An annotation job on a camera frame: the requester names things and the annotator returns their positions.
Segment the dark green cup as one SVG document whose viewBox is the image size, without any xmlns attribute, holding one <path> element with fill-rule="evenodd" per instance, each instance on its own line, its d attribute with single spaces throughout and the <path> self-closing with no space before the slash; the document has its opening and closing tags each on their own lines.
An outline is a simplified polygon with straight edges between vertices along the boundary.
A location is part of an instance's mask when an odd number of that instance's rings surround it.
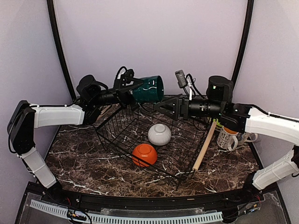
<svg viewBox="0 0 299 224">
<path fill-rule="evenodd" d="M 137 103 L 157 103 L 164 97 L 164 84 L 161 76 L 143 77 L 140 87 L 133 89 L 133 97 Z"/>
</svg>

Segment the white leaf pattern mug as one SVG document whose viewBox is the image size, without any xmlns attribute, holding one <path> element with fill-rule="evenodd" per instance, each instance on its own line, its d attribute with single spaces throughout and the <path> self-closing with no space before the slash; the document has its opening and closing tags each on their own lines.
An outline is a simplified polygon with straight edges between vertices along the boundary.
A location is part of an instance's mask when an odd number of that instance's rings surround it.
<svg viewBox="0 0 299 224">
<path fill-rule="evenodd" d="M 217 138 L 217 145 L 230 152 L 235 151 L 238 146 L 237 135 L 238 132 L 232 131 L 223 126 Z"/>
</svg>

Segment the tall dragon pattern mug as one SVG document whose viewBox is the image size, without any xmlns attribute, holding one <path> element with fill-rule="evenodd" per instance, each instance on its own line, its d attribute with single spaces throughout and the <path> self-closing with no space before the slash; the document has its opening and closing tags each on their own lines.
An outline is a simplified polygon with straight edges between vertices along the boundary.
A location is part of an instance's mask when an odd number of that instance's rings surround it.
<svg viewBox="0 0 299 224">
<path fill-rule="evenodd" d="M 237 140 L 238 144 L 242 145 L 246 142 L 254 142 L 258 139 L 257 133 L 238 133 Z"/>
</svg>

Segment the lime green plate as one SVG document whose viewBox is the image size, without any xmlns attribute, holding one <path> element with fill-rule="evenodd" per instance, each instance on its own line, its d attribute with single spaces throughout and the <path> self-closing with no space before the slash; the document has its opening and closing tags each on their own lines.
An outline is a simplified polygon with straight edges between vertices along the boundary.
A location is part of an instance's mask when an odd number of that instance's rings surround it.
<svg viewBox="0 0 299 224">
<path fill-rule="evenodd" d="M 215 130 L 220 132 L 222 130 L 223 125 L 219 123 L 218 119 L 213 119 L 213 123 L 216 123 Z"/>
</svg>

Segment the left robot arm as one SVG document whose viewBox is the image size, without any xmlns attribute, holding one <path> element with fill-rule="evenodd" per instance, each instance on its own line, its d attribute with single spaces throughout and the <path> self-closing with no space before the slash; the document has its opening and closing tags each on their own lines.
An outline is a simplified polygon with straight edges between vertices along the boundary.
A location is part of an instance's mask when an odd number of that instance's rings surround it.
<svg viewBox="0 0 299 224">
<path fill-rule="evenodd" d="M 26 100 L 18 103 L 7 126 L 9 151 L 22 159 L 55 203 L 63 203 L 66 193 L 37 151 L 34 130 L 45 126 L 91 125 L 100 116 L 102 106 L 125 107 L 135 103 L 131 91 L 144 81 L 134 78 L 132 72 L 117 75 L 113 88 L 96 81 L 93 75 L 84 76 L 77 86 L 79 98 L 71 105 L 34 105 Z"/>
</svg>

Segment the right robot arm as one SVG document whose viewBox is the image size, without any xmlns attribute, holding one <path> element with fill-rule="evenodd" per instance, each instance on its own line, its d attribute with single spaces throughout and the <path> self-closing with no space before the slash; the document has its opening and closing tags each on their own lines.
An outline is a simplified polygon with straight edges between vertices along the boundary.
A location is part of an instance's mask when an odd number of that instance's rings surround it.
<svg viewBox="0 0 299 224">
<path fill-rule="evenodd" d="M 248 175 L 238 198 L 249 202 L 267 186 L 299 171 L 299 120 L 262 110 L 256 105 L 232 103 L 234 83 L 225 77 L 211 76 L 206 98 L 187 99 L 177 95 L 155 104 L 156 111 L 177 120 L 179 117 L 210 117 L 239 133 L 257 133 L 294 144 L 271 165 Z"/>
</svg>

